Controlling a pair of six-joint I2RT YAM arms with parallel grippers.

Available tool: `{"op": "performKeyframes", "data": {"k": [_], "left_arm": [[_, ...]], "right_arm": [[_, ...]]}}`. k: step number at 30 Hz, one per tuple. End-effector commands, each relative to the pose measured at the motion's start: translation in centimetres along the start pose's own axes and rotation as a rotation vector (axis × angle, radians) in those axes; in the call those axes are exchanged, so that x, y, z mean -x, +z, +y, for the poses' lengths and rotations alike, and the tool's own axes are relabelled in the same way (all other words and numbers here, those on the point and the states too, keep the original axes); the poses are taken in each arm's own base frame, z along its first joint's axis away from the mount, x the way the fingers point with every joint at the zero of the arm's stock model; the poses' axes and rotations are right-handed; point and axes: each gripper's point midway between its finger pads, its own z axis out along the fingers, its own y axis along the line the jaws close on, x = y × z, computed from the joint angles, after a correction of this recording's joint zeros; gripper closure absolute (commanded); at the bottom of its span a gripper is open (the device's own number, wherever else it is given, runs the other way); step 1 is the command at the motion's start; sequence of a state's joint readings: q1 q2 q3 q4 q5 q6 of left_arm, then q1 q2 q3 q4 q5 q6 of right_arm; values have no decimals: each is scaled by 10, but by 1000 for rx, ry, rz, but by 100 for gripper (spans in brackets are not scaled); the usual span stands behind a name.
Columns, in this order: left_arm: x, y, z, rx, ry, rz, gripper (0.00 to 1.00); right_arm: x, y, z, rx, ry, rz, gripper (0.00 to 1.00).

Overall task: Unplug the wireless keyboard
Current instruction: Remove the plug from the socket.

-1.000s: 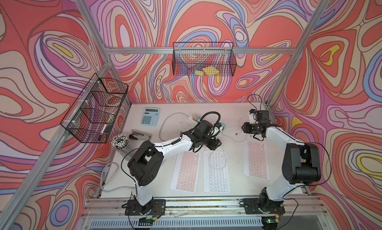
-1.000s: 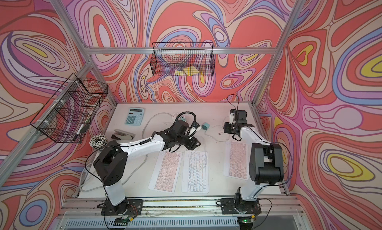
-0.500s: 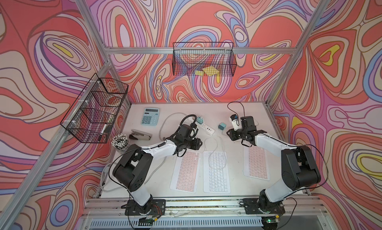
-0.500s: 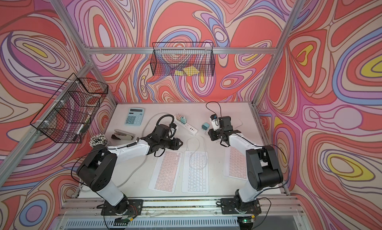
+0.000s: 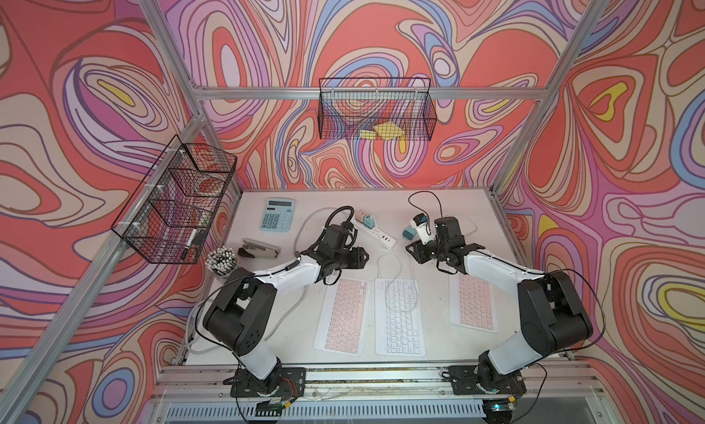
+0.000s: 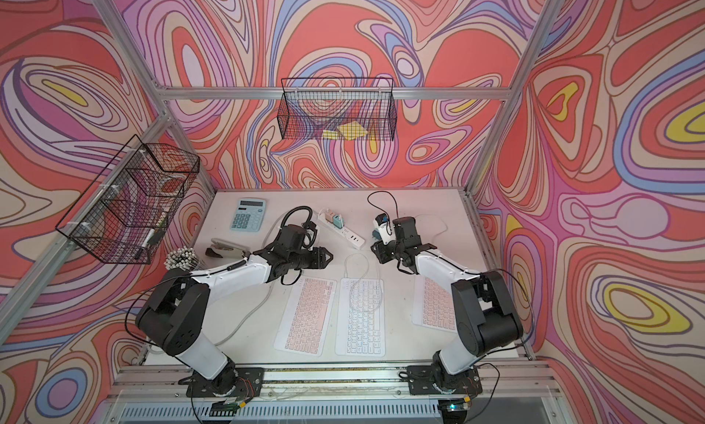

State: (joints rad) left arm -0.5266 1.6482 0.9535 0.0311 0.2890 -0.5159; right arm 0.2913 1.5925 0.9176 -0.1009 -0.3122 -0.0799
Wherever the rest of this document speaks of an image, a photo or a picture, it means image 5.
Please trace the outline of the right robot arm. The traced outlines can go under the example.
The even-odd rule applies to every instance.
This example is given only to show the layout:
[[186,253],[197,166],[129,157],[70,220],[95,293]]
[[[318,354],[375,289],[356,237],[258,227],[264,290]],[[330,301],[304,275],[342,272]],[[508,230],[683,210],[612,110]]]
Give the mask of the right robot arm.
[[516,297],[520,329],[481,354],[478,362],[486,372],[507,376],[593,334],[592,322],[567,273],[523,267],[482,245],[468,243],[455,217],[431,222],[418,214],[411,227],[419,238],[406,250],[418,264],[435,261],[442,273],[477,277]]

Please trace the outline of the white power strip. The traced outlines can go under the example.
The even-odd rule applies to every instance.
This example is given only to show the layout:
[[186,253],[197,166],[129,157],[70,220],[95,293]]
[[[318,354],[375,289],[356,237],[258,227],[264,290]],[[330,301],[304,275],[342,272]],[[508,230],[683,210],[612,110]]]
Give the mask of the white power strip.
[[383,229],[380,229],[378,223],[376,222],[376,227],[374,229],[367,229],[363,222],[359,222],[355,219],[355,217],[352,219],[352,223],[354,224],[354,227],[358,229],[361,233],[365,233],[366,235],[374,238],[378,242],[380,242],[385,248],[388,250],[393,250],[394,247],[397,244],[397,240],[393,238],[391,235],[383,231]]

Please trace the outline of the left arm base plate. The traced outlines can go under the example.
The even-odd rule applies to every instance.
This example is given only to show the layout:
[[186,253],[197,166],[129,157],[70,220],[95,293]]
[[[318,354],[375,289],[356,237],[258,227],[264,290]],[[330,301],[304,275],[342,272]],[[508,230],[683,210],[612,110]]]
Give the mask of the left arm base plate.
[[238,368],[224,385],[231,387],[232,398],[299,398],[305,393],[307,370],[304,367],[275,367],[272,374],[260,380],[245,368]]

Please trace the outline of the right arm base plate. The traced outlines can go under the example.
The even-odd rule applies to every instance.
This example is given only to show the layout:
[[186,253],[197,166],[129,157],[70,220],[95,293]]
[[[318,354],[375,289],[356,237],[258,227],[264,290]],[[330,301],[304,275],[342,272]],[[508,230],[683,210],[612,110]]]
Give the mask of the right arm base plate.
[[488,365],[452,365],[441,372],[442,379],[449,382],[455,396],[515,396],[520,398],[527,392],[520,371],[497,374]]

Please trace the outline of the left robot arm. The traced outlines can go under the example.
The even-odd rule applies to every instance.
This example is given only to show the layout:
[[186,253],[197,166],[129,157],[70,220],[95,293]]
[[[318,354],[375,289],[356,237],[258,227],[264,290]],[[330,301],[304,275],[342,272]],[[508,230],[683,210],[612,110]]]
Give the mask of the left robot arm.
[[317,240],[293,262],[259,272],[238,268],[216,293],[201,328],[255,380],[281,379],[281,360],[264,337],[276,297],[319,283],[335,286],[342,271],[365,268],[369,254],[355,244],[354,216],[354,207],[338,207],[326,219]]

